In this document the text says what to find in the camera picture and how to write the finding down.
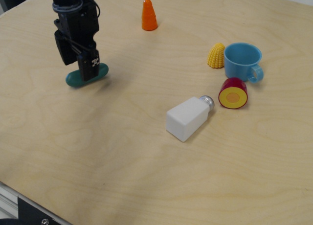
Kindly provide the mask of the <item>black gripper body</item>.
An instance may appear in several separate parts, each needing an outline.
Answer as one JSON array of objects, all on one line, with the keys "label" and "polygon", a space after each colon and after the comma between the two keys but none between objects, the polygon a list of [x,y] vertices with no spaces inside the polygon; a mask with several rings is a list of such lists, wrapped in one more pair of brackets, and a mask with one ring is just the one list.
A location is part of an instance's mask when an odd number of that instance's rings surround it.
[{"label": "black gripper body", "polygon": [[99,31],[100,10],[95,0],[53,0],[53,10],[57,29],[71,34],[80,53],[96,49],[93,37]]}]

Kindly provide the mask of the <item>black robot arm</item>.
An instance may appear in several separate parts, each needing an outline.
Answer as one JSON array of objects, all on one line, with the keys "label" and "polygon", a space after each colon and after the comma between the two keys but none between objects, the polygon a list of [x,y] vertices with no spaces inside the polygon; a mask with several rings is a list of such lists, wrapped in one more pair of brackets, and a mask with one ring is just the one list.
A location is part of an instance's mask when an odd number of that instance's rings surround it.
[{"label": "black robot arm", "polygon": [[65,65],[78,63],[80,77],[87,82],[99,74],[99,52],[94,35],[99,31],[100,10],[94,0],[53,0],[58,14],[55,41]]}]

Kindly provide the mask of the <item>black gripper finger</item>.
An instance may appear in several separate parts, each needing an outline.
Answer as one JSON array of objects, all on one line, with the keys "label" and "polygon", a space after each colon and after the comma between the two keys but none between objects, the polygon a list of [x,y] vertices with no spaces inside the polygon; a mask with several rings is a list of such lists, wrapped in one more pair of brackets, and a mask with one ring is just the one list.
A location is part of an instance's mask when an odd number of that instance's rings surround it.
[{"label": "black gripper finger", "polygon": [[89,81],[99,74],[99,52],[97,49],[83,51],[77,55],[80,75],[83,81]]},{"label": "black gripper finger", "polygon": [[69,65],[76,62],[80,50],[77,42],[71,38],[71,34],[69,32],[66,33],[56,30],[54,37],[64,64]]}]

